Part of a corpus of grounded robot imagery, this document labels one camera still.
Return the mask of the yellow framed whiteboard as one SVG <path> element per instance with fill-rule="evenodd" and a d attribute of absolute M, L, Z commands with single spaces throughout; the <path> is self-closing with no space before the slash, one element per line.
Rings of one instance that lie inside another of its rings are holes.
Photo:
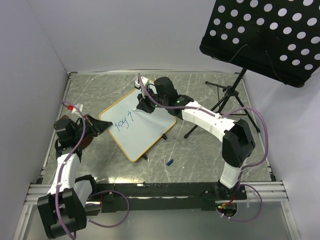
<path fill-rule="evenodd" d="M 131 162 L 142 157 L 177 122 L 163 108 L 156 108 L 151 114 L 133 111 L 139 103 L 139 93 L 134 88 L 99 114 L 100 120 L 112 122 L 107 131 Z"/>

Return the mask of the blue marker cap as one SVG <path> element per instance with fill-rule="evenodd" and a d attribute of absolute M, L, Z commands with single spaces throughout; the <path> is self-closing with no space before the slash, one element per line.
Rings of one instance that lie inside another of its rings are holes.
<path fill-rule="evenodd" d="M 167 165 L 167 166 L 170 166 L 173 162 L 174 162 L 174 160 L 173 160 L 173 159 L 170 159 L 170 160 L 166 163 L 166 165 Z"/>

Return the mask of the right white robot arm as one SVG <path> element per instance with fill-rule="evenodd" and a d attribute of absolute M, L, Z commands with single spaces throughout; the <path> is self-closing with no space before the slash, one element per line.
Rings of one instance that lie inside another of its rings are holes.
<path fill-rule="evenodd" d="M 222 143 L 224 168 L 217 189 L 223 199 L 230 199 L 236 193 L 242 167 L 256 147 L 248 123 L 223 117 L 193 98 L 178 94 L 168 77 L 150 83 L 148 78 L 138 76 L 134 87 L 140 90 L 136 109 L 152 114 L 155 109 L 163 108 L 171 116 L 201 127 Z"/>

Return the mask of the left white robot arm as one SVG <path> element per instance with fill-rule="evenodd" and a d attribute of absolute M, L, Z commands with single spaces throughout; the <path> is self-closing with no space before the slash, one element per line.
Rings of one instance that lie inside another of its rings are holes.
<path fill-rule="evenodd" d="M 44 231 L 49 239 L 56 239 L 87 226 L 86 201 L 99 195 L 92 175 L 77 177 L 83 150 L 113 124 L 86 114 L 77 121 L 64 115 L 53 127 L 57 135 L 54 143 L 57 169 L 53 183 L 45 196 L 37 201 Z"/>

